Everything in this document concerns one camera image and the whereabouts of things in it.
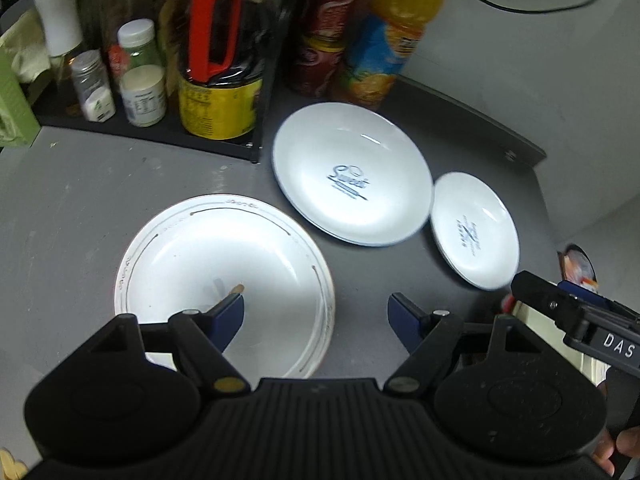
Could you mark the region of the person's right hand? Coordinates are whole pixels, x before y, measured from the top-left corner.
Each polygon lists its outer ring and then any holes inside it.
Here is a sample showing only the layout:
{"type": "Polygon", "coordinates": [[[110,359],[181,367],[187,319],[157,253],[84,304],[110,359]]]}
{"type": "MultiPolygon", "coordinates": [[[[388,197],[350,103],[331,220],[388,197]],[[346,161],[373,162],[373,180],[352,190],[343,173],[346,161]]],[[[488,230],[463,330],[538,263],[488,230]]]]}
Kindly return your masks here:
{"type": "Polygon", "coordinates": [[[612,476],[615,474],[615,466],[611,460],[613,454],[619,452],[630,458],[638,458],[640,454],[639,437],[640,429],[638,427],[622,431],[616,439],[613,439],[608,430],[605,430],[591,454],[591,459],[609,476],[612,476]]]}

